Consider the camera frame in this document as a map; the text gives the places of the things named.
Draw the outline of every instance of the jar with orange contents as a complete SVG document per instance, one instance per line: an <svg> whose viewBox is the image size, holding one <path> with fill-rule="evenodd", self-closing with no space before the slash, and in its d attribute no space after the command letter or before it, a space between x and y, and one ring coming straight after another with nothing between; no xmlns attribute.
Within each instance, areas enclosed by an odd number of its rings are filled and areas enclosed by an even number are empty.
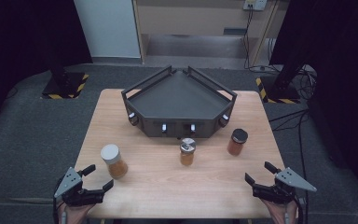
<svg viewBox="0 0 358 224"><path fill-rule="evenodd" d="M101 156L112 178L119 179L127 173L128 165L121 158L120 151L116 145L110 144L103 147Z"/></svg>
<svg viewBox="0 0 358 224"><path fill-rule="evenodd" d="M195 150L196 141L191 138L185 138L182 140L182 144L180 146L180 162L182 165L189 166L193 164Z"/></svg>
<svg viewBox="0 0 358 224"><path fill-rule="evenodd" d="M248 139L248 133L243 129L236 129L231 135L231 139L228 142L227 151L233 156L240 155L243 144L246 143Z"/></svg>

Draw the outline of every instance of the yellow and black hazard tape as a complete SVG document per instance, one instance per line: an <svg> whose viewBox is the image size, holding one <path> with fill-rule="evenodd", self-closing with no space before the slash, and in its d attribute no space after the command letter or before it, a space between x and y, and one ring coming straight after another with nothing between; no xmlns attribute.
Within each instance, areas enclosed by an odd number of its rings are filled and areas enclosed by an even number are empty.
<svg viewBox="0 0 358 224"><path fill-rule="evenodd" d="M87 78L89 75L85 74L80 82L80 85L77 87L77 91L75 94L42 94L43 99L75 99L80 95L81 91L86 84Z"/></svg>
<svg viewBox="0 0 358 224"><path fill-rule="evenodd" d="M278 104L300 104L300 100L297 99L270 99L267 96L266 90L264 89L261 79L258 77L255 82L260 91L260 97L264 103L278 103Z"/></svg>

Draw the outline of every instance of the black backdrop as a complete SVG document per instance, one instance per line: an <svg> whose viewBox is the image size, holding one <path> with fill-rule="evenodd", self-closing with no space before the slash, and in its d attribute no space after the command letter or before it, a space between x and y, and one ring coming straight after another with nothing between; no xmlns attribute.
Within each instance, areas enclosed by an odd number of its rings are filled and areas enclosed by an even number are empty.
<svg viewBox="0 0 358 224"><path fill-rule="evenodd" d="M19 15L24 3L61 66L92 62L73 0L0 0L0 107L17 82L49 70L35 45L41 40L34 40L36 31Z"/></svg>
<svg viewBox="0 0 358 224"><path fill-rule="evenodd" d="M342 157L358 177L358 2L322 2L315 8L316 25L308 33L310 47L304 49L308 52L304 62L318 75L310 111L333 160L342 165ZM315 4L321 2L291 1L271 64L287 63Z"/></svg>

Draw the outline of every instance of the jar lid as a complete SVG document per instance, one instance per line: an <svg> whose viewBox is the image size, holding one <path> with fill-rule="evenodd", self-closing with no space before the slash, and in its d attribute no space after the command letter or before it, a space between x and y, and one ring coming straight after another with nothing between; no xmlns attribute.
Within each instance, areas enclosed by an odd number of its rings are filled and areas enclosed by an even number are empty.
<svg viewBox="0 0 358 224"><path fill-rule="evenodd" d="M106 164L113 164L121 160L120 151L114 144L104 146L101 150L101 157L106 162Z"/></svg>
<svg viewBox="0 0 358 224"><path fill-rule="evenodd" d="M236 129L232 133L231 138L236 143L244 144L248 140L248 133L243 129Z"/></svg>
<svg viewBox="0 0 358 224"><path fill-rule="evenodd" d="M182 140L182 144L180 145L180 150L184 153L194 153L196 150L196 141L192 138L185 138Z"/></svg>

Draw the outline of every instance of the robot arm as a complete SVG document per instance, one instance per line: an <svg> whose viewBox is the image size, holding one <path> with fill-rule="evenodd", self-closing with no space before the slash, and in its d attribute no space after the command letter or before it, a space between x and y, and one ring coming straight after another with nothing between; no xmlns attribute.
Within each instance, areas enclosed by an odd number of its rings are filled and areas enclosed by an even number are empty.
<svg viewBox="0 0 358 224"><path fill-rule="evenodd" d="M59 186L56 188L53 198L53 216L56 223L58 223L56 199L59 197L62 197L63 202L68 206L83 206L103 202L104 194L114 185L113 179L107 182L102 189L83 189L82 176L89 175L94 170L95 165L91 165L83 171L80 170L78 172L74 168L69 167L66 174L60 178L59 183L57 183Z"/></svg>
<svg viewBox="0 0 358 224"><path fill-rule="evenodd" d="M270 187L258 185L245 173L245 181L252 186L253 196L277 204L288 204L295 201L298 207L298 223L302 223L302 207L296 198L296 188L310 191L316 191L316 188L289 167L282 171L267 161L264 163L264 167L275 174L275 184Z"/></svg>

